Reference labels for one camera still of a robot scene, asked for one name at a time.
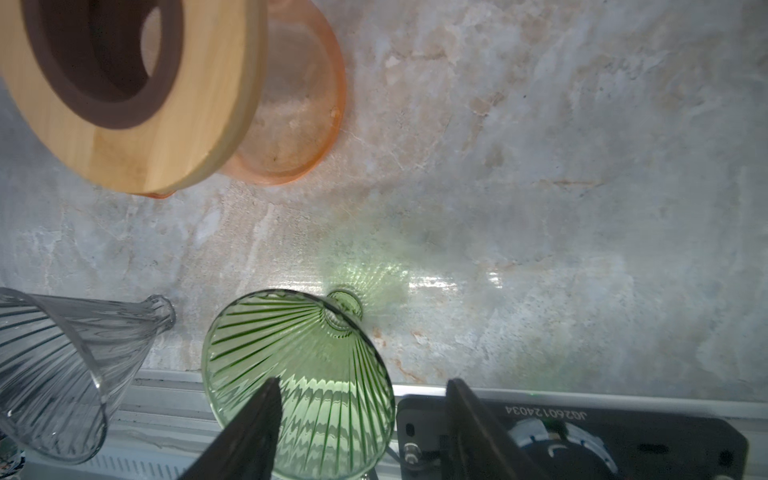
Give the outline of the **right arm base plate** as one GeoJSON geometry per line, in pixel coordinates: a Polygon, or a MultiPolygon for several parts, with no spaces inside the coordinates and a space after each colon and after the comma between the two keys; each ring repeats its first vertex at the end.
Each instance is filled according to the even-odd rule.
{"type": "MultiPolygon", "coordinates": [[[[741,479],[749,443],[722,418],[482,399],[546,479],[741,479]]],[[[397,407],[405,479],[451,479],[446,397],[407,395],[397,407]]]]}

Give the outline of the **orange glass carafe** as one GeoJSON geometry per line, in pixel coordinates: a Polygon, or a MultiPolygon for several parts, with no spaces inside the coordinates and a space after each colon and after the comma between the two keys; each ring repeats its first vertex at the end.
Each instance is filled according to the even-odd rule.
{"type": "Polygon", "coordinates": [[[335,142],[346,105],[341,49],[310,1],[95,1],[93,26],[115,36],[118,85],[138,125],[168,99],[214,117],[210,152],[172,189],[215,167],[263,185],[293,181],[335,142]]]}

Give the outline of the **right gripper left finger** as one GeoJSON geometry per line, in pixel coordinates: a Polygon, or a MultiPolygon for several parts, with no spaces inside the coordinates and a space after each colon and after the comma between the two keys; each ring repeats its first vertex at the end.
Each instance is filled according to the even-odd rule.
{"type": "Polygon", "coordinates": [[[267,379],[180,479],[270,479],[282,420],[279,382],[267,379]]]}

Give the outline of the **green glass dripper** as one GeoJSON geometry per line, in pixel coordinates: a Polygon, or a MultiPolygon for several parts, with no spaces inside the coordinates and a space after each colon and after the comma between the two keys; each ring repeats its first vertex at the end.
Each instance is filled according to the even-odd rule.
{"type": "Polygon", "coordinates": [[[221,426],[270,378],[282,397],[274,474],[361,479],[395,429],[393,385],[347,288],[324,296],[266,289],[226,306],[202,350],[206,397],[221,426]]]}

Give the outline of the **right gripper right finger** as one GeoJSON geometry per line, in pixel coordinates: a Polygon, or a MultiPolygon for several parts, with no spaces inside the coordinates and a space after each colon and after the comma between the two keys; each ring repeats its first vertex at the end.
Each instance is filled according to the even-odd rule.
{"type": "Polygon", "coordinates": [[[546,479],[513,442],[470,387],[459,378],[446,386],[451,479],[546,479]]]}

